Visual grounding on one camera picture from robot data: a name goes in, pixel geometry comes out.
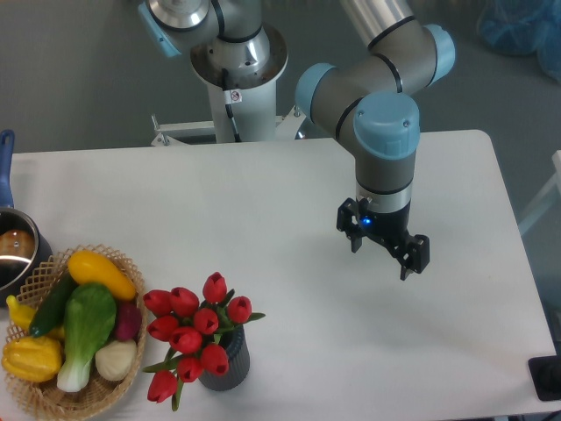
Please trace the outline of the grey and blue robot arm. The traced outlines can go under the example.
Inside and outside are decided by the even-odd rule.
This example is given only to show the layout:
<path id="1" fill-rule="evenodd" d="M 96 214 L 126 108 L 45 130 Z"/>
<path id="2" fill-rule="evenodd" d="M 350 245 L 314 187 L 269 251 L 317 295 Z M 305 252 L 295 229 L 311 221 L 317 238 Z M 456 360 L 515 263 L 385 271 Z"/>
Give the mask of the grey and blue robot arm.
<path id="1" fill-rule="evenodd" d="M 345 1 L 344 12 L 368 55 L 353 68 L 308 68 L 295 106 L 355 161 L 356 195 L 337 211 L 353 250 L 363 239 L 384 246 L 401 275 L 430 262 L 428 237 L 408 232 L 420 116 L 413 95 L 446 76 L 455 62 L 451 36 L 420 25 L 404 1 Z M 216 140 L 270 140 L 276 83 L 288 63 L 281 34 L 258 1 L 144 1 L 138 14 L 168 57 L 187 54 L 206 84 Z"/>

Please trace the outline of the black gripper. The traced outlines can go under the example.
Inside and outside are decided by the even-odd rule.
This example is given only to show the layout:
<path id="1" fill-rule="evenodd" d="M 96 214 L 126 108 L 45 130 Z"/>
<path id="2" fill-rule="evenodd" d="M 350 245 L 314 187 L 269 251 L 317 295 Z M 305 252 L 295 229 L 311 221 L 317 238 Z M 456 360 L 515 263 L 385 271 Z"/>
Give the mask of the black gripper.
<path id="1" fill-rule="evenodd" d="M 362 246 L 362 238 L 384 246 L 401 265 L 400 279 L 410 274 L 420 274 L 430 263 L 430 239 L 426 235 L 408 233 L 410 203 L 389 213 L 375 212 L 361 199 L 358 204 L 347 198 L 337 208 L 336 228 L 350 240 L 351 250 L 356 253 Z"/>

